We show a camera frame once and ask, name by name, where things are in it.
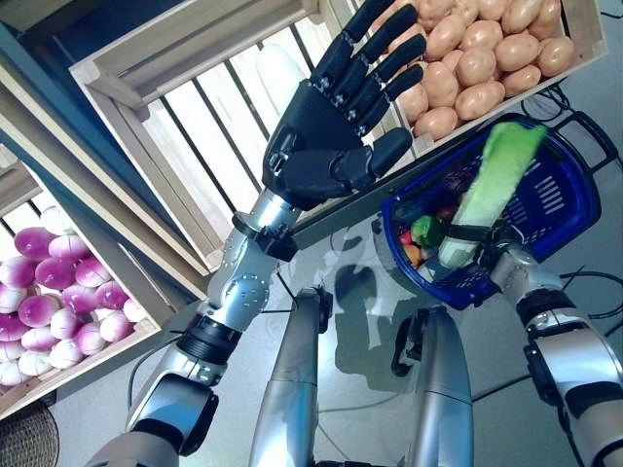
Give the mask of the black five-finger right hand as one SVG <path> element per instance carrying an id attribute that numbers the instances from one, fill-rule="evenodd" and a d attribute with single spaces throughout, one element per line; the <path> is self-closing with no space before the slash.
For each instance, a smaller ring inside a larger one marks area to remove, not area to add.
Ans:
<path id="1" fill-rule="evenodd" d="M 483 252 L 495 252 L 509 244 L 522 244 L 523 235 L 514 225 L 498 219 L 490 227 L 449 224 L 437 258 L 446 269 L 460 269 Z"/>

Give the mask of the black five-finger left hand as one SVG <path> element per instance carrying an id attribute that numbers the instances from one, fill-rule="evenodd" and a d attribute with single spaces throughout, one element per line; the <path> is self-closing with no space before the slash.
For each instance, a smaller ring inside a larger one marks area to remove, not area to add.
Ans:
<path id="1" fill-rule="evenodd" d="M 309 211 L 328 199 L 360 192 L 382 178 L 411 148 L 410 130 L 396 127 L 372 144 L 363 138 L 389 105 L 423 76 L 412 60 L 426 43 L 417 34 L 390 44 L 415 25 L 406 4 L 367 38 L 387 1 L 366 1 L 297 87 L 269 140 L 262 181 L 289 204 Z"/>

